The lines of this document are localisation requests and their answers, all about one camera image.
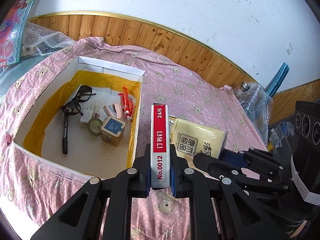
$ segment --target star pattern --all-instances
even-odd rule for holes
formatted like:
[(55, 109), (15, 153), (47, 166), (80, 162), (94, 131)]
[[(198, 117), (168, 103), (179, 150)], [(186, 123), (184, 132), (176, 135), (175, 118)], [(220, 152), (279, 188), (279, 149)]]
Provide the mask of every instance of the star pattern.
[(28, 203), (28, 205), (26, 205), (26, 210), (27, 210), (27, 212), (32, 212), (35, 209), (30, 206), (30, 203)]
[(173, 233), (173, 230), (169, 230), (167, 228), (167, 230), (163, 233), (164, 234), (164, 238), (173, 237), (172, 233)]
[(54, 180), (53, 183), (54, 183), (53, 188), (58, 187), (59, 189), (61, 189), (61, 185), (63, 184), (63, 182), (58, 179)]

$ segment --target yellow lining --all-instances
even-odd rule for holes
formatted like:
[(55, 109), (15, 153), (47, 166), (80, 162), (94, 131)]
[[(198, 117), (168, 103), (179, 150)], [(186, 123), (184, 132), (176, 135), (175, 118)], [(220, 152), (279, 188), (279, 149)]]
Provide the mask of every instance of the yellow lining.
[(45, 136), (45, 129), (50, 124), (51, 120), (55, 117), (55, 115), (58, 113), (58, 111), (60, 111), (60, 107), (65, 104), (68, 98), (80, 85), (87, 85), (99, 88), (110, 88), (115, 91), (123, 91), (122, 87), (125, 86), (128, 89), (128, 93), (134, 96), (134, 98), (136, 99), (133, 117), (134, 121), (132, 123), (130, 131), (127, 157), (127, 167), (130, 167), (133, 156), (135, 125), (138, 113), (137, 109), (139, 107), (140, 101), (141, 83), (106, 73), (78, 70), (69, 82), (62, 85), (44, 103), (38, 116), (33, 122), (30, 131), (28, 132), (23, 141), (23, 147), (26, 150), (38, 156), (41, 156), (42, 143)]

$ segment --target blue label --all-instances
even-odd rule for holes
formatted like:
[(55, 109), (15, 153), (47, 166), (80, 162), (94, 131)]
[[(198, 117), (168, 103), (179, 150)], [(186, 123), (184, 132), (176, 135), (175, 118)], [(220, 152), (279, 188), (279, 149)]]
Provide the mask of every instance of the blue label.
[(118, 132), (121, 132), (123, 130), (122, 128), (122, 123), (114, 120), (114, 119), (110, 119), (106, 125), (104, 126), (104, 129), (114, 133), (114, 134), (117, 134)]

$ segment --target bubble wrap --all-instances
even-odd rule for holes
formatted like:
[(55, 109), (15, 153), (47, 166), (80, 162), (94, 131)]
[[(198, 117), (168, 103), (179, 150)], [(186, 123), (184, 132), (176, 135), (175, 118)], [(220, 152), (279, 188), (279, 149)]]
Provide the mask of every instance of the bubble wrap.
[(250, 89), (243, 92), (239, 102), (247, 116), (254, 123), (256, 130), (265, 145), (268, 143), (268, 124), (271, 117), (272, 97), (260, 84), (249, 83)]
[(45, 56), (71, 46), (74, 40), (61, 32), (28, 22), (23, 39), (23, 56)]

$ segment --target wooden wall panel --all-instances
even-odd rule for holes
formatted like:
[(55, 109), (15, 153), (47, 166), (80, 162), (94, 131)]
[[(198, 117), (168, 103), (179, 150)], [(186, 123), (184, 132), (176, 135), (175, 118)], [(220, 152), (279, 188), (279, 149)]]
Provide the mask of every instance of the wooden wall panel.
[[(187, 37), (138, 20), (70, 14), (40, 17), (33, 23), (59, 30), (76, 41), (99, 36), (112, 46), (136, 45), (150, 49), (198, 73), (203, 80), (217, 88), (223, 85), (235, 88), (242, 81), (254, 81), (213, 50)], [(276, 94), (270, 123), (293, 114), (297, 100), (313, 101), (317, 98), (320, 98), (320, 80)]]
[(295, 112), (296, 101), (315, 101), (320, 98), (320, 79), (303, 86), (276, 94), (270, 123), (278, 122)]
[(81, 20), (82, 15), (70, 15), (68, 36), (75, 41), (79, 40)]

